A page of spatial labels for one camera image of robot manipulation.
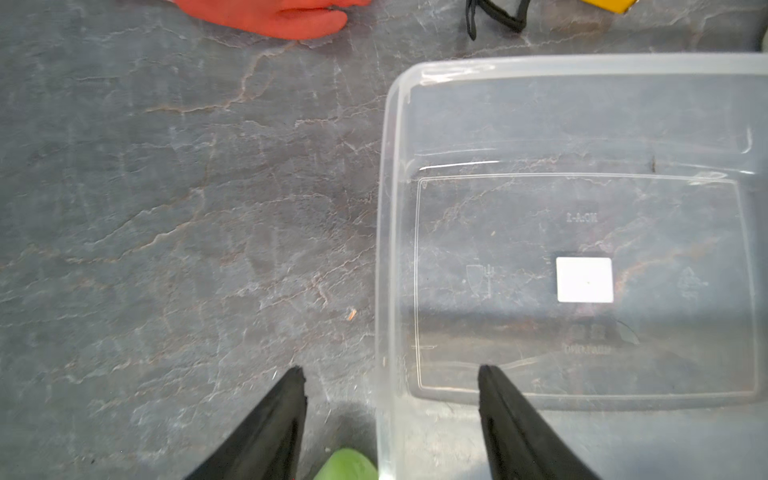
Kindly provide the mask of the red work glove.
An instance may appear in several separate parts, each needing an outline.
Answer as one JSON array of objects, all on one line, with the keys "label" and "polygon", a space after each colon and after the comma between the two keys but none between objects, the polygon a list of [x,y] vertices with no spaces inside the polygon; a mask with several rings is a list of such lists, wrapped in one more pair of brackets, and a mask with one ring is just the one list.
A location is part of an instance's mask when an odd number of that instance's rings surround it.
[{"label": "red work glove", "polygon": [[187,15],[212,24],[283,40],[311,40],[341,31],[344,8],[369,0],[176,0]]}]

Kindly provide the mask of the clear plastic storage box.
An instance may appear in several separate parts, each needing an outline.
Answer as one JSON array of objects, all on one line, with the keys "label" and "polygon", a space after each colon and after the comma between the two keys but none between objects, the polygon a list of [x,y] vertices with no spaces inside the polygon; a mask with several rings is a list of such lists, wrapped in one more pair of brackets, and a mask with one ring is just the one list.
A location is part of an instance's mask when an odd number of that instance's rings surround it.
[{"label": "clear plastic storage box", "polygon": [[486,479],[498,366],[604,479],[767,475],[767,58],[422,63],[386,101],[383,479]]}]

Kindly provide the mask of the yellow tape measure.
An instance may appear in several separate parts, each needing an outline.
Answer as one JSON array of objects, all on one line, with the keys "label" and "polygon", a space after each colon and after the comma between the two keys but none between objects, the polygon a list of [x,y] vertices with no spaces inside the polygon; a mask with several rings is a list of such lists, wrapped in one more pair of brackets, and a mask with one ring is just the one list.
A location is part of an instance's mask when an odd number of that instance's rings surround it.
[{"label": "yellow tape measure", "polygon": [[[464,19],[468,37],[477,39],[476,12],[483,11],[497,24],[507,28],[515,34],[522,33],[527,27],[528,11],[531,0],[520,0],[516,4],[513,14],[504,9],[498,1],[491,0],[466,0],[464,7]],[[585,4],[591,5],[603,11],[613,14],[625,14],[634,4],[630,0],[586,0]]]}]

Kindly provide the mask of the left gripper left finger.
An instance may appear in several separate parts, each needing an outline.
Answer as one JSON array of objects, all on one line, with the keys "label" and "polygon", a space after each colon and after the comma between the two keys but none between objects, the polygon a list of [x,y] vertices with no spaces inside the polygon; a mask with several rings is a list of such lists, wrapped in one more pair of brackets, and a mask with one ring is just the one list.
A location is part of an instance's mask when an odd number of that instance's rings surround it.
[{"label": "left gripper left finger", "polygon": [[305,382],[300,367],[290,368],[187,479],[294,479],[307,415]]}]

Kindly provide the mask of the green roll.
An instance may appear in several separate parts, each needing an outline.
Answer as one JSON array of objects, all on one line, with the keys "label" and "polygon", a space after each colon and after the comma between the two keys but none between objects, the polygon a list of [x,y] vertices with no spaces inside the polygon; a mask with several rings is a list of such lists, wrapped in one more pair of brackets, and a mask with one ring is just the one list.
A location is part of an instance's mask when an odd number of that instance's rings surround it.
[{"label": "green roll", "polygon": [[351,448],[335,451],[314,476],[314,480],[378,479],[376,466],[364,454]]}]

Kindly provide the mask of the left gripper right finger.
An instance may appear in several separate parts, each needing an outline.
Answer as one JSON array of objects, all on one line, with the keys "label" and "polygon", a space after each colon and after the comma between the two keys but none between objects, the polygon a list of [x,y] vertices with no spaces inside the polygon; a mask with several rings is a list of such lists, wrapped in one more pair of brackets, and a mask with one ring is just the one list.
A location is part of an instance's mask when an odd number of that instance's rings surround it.
[{"label": "left gripper right finger", "polygon": [[479,414],[491,477],[595,479],[497,366],[478,372]]}]

